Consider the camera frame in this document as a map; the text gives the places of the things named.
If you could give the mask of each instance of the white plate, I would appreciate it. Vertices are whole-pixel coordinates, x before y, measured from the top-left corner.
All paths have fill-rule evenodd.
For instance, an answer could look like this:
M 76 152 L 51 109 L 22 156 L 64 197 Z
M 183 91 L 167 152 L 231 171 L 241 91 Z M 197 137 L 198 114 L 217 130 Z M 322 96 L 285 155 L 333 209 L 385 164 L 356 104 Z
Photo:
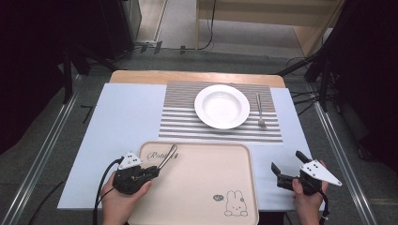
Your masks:
M 249 100 L 236 88 L 217 84 L 196 96 L 195 111 L 212 128 L 228 129 L 241 125 L 249 116 Z

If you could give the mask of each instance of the tray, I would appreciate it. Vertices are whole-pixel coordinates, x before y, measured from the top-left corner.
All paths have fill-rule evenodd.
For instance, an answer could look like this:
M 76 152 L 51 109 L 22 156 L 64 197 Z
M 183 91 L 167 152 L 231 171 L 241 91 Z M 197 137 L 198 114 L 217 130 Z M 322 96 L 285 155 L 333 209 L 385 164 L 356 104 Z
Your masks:
M 258 223 L 252 163 L 246 146 L 147 142 L 139 153 L 142 166 L 158 166 L 174 143 L 178 146 L 176 153 L 137 204 L 129 224 Z

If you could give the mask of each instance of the fork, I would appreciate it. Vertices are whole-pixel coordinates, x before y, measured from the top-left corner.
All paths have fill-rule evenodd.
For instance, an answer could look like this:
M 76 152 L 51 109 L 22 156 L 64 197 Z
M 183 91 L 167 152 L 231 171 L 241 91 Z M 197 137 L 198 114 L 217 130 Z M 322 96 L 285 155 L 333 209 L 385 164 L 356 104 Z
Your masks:
M 261 128 L 267 128 L 266 122 L 263 120 L 263 111 L 261 109 L 261 100 L 260 100 L 260 94 L 257 95 L 257 106 L 258 106 L 258 113 L 260 114 L 260 119 L 258 120 L 258 126 Z

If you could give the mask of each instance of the wooden table edge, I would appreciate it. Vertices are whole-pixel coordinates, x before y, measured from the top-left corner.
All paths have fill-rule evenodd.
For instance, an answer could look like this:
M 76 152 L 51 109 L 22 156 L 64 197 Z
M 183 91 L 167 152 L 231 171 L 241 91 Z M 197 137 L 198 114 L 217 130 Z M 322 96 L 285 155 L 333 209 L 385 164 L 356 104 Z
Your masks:
M 117 70 L 109 83 L 167 84 L 170 81 L 263 84 L 285 88 L 283 78 L 279 75 L 160 70 Z

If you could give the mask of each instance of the striped placemat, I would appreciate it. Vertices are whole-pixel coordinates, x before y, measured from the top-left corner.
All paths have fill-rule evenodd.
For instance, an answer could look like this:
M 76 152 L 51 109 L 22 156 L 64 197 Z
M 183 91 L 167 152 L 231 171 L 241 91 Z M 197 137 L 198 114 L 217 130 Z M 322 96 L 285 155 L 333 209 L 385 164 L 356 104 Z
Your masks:
M 167 142 L 215 142 L 245 144 L 283 144 L 282 133 L 269 86 L 224 83 L 243 93 L 250 103 L 248 119 L 232 129 L 216 129 L 196 115 L 194 101 L 204 88 L 220 83 L 169 82 L 161 115 L 159 140 Z M 263 119 L 267 128 L 257 125 L 259 112 L 256 93 L 260 94 Z

